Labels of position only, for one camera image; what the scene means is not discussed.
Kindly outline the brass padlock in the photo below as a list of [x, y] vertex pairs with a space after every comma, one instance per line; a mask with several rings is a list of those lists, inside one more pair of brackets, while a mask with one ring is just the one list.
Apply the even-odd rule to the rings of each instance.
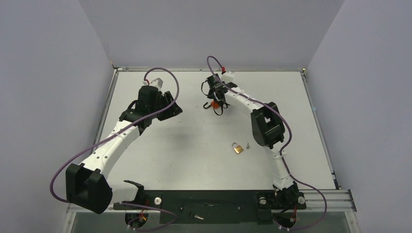
[[243, 147], [236, 142], [232, 143], [232, 148], [236, 154], [240, 154], [244, 151]]

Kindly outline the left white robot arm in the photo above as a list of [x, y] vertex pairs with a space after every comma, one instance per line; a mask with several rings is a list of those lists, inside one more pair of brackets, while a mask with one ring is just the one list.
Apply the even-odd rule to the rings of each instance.
[[103, 213], [110, 204], [120, 202], [126, 202], [134, 209], [142, 207], [145, 202], [143, 185], [130, 180], [109, 183], [109, 174], [153, 119], [163, 121], [182, 112], [171, 92], [163, 92], [156, 85], [141, 87], [137, 100], [122, 112], [109, 136], [80, 164], [67, 167], [67, 201], [97, 214]]

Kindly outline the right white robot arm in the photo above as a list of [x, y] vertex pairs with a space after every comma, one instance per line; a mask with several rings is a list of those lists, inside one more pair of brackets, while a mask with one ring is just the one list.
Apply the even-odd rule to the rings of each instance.
[[260, 103], [234, 84], [230, 72], [224, 73], [222, 81], [218, 75], [206, 78], [209, 90], [207, 98], [213, 100], [221, 109], [237, 107], [250, 117], [252, 135], [256, 143], [263, 147], [271, 168], [271, 180], [274, 189], [273, 198], [266, 203], [273, 203], [276, 209], [306, 208], [304, 194], [300, 192], [296, 181], [291, 177], [283, 161], [284, 156], [277, 143], [284, 141], [285, 126], [279, 117], [278, 107], [274, 102]]

